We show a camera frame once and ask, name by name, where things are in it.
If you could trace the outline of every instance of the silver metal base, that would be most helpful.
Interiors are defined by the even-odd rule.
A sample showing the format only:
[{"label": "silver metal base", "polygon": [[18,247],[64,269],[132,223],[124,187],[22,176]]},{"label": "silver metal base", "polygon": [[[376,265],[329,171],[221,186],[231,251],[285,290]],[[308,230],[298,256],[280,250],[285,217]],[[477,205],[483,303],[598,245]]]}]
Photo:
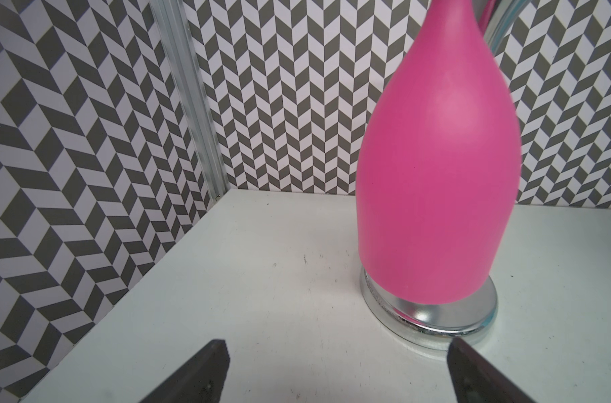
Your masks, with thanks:
[{"label": "silver metal base", "polygon": [[362,267],[361,288],[368,308],[393,333],[420,346],[447,350],[455,337],[481,341],[493,324],[498,297],[491,278],[474,294],[450,304],[409,302],[387,292]]}]

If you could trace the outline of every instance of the pink vase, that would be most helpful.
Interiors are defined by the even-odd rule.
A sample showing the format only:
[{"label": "pink vase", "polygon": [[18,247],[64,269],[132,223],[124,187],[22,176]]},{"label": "pink vase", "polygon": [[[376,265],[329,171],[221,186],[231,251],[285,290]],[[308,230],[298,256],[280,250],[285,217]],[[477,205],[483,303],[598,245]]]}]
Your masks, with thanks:
[{"label": "pink vase", "polygon": [[516,111],[471,1],[432,0],[359,154],[366,272],[418,304],[476,292],[510,217],[520,163]]}]

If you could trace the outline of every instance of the white table surface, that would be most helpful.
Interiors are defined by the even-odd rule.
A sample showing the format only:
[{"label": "white table surface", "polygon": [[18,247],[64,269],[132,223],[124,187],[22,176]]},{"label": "white table surface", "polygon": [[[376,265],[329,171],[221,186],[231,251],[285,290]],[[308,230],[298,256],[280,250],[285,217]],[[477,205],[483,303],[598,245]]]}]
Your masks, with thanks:
[{"label": "white table surface", "polygon": [[[138,402],[211,339],[221,401],[452,402],[359,290],[355,198],[230,190],[24,400]],[[481,354],[538,403],[611,402],[611,210],[516,206]]]}]

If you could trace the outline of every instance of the patterned wall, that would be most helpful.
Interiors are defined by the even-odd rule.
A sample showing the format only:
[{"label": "patterned wall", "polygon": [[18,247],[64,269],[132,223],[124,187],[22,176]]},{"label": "patterned wall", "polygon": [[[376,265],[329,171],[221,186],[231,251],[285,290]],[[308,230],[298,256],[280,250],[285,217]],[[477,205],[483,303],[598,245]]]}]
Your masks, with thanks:
[{"label": "patterned wall", "polygon": [[611,1],[534,1],[496,60],[522,129],[520,203],[611,208]]},{"label": "patterned wall", "polygon": [[0,402],[208,205],[147,0],[0,0]]},{"label": "patterned wall", "polygon": [[[229,182],[352,194],[426,0],[184,0]],[[611,0],[535,0],[503,41],[521,203],[611,207]]]}]

